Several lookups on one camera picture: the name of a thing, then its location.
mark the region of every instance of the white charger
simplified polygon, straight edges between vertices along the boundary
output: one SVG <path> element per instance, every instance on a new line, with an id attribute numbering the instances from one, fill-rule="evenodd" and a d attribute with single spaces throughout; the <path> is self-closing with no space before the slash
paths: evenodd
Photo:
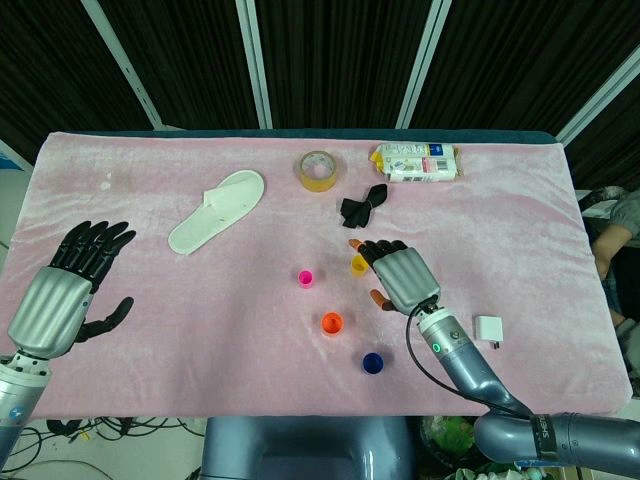
<path id="1" fill-rule="evenodd" d="M 493 348 L 500 348 L 500 342 L 504 340 L 502 334 L 502 317 L 478 315 L 473 319 L 476 339 L 493 343 Z"/>

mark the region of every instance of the white slipper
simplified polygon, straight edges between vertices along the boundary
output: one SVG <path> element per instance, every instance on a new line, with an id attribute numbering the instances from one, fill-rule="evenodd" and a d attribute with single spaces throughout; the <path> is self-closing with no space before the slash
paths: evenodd
<path id="1" fill-rule="evenodd" d="M 204 192 L 202 205 L 169 234 L 169 246 L 176 253 L 195 252 L 227 229 L 258 204 L 264 181 L 258 172 L 240 170 Z"/>

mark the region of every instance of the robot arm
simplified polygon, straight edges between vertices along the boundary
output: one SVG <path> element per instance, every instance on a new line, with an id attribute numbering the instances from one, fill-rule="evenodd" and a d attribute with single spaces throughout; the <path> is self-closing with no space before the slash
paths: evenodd
<path id="1" fill-rule="evenodd" d="M 49 382 L 49 360 L 75 342 L 113 330 L 129 313 L 133 299 L 127 297 L 104 321 L 84 323 L 113 260 L 135 237 L 127 228 L 124 222 L 75 227 L 22 299 L 9 324 L 17 352 L 0 361 L 0 468 Z"/>
<path id="2" fill-rule="evenodd" d="M 349 243 L 389 294 L 386 299 L 373 290 L 374 301 L 383 310 L 409 316 L 407 345 L 412 357 L 409 329 L 415 318 L 423 338 L 457 387 L 455 393 L 489 407 L 489 413 L 474 427 L 476 445 L 488 458 L 500 463 L 557 462 L 640 479 L 640 423 L 569 413 L 534 415 L 509 393 L 453 314 L 438 307 L 440 286 L 415 249 L 400 241 Z"/>

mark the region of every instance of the masking tape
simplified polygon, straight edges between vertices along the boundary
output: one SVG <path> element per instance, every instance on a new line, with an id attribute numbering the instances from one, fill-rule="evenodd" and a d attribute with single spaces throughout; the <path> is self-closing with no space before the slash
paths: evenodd
<path id="1" fill-rule="evenodd" d="M 307 153 L 298 170 L 302 185 L 311 192 L 324 192 L 336 183 L 336 161 L 327 152 Z"/>

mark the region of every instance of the small pink cup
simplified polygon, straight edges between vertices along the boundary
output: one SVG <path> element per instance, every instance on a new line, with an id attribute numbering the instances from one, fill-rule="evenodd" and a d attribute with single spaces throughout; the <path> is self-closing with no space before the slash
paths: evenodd
<path id="1" fill-rule="evenodd" d="M 313 285 L 313 273 L 310 270 L 302 270 L 298 274 L 298 283 L 302 288 L 311 288 Z"/>

